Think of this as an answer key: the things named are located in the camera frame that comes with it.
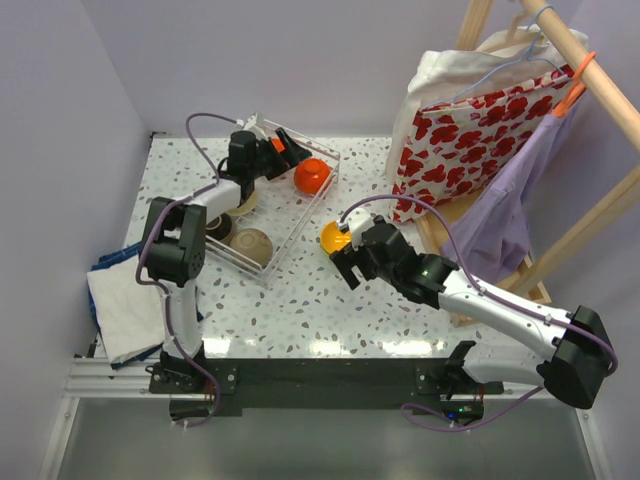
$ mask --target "wooden shelf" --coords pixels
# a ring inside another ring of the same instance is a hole
[[[438,211],[444,216],[448,223],[453,224],[465,214],[479,196],[480,192],[458,199],[455,202],[438,207]],[[428,213],[427,215],[417,219],[415,223],[425,250],[440,254],[440,249],[447,242],[449,237],[438,219],[432,213]],[[531,261],[531,257],[527,255],[518,267],[518,270],[498,282],[497,286],[504,288],[505,290],[509,290],[509,287],[524,275],[529,268],[531,268],[531,265],[533,265],[533,262]],[[551,303],[549,292],[547,292],[547,289],[542,282],[539,282],[529,290],[525,297],[536,303]],[[476,320],[458,314],[452,314],[451,321],[456,327],[476,323]]]

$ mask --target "purple cloth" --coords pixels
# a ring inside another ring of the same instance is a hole
[[[575,110],[565,118],[546,115],[524,147],[454,223],[452,233],[461,255],[483,280],[495,283],[509,276],[530,250],[522,204],[569,133]],[[442,247],[442,254],[457,260],[451,241]]]

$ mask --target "clothes rack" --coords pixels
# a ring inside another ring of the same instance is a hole
[[[589,52],[574,38],[560,16],[547,7],[544,0],[520,0],[531,17],[537,15],[536,23],[557,48],[566,62],[577,69]],[[457,48],[474,50],[491,11],[493,0],[471,0],[462,24]],[[582,81],[609,116],[622,130],[634,148],[640,153],[640,113],[624,96],[603,68],[593,60],[584,70]],[[521,272],[507,288],[524,295],[535,288],[546,276],[566,262],[574,253],[596,235],[617,220],[640,200],[640,165],[623,178],[604,198],[575,223],[547,252]],[[431,247],[429,223],[424,216],[417,220],[423,243]]]

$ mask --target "red bowl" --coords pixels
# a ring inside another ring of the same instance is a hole
[[[301,192],[315,195],[330,174],[331,169],[325,162],[312,157],[300,162],[296,167],[293,181]]]

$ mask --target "terrazzo tabletop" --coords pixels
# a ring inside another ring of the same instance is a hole
[[[484,325],[455,328],[446,312],[408,302],[379,279],[349,289],[322,251],[319,235],[324,225],[355,201],[390,191],[383,175],[390,139],[317,141],[341,153],[340,178],[268,287],[207,253],[197,280],[207,357],[445,357],[462,340],[515,344]],[[228,139],[200,142],[214,162],[227,154]],[[126,245],[140,241],[152,198],[191,193],[210,181],[208,169],[188,139],[156,136]],[[367,208],[386,215],[388,203],[380,201]],[[413,224],[401,230],[418,251],[424,251]]]

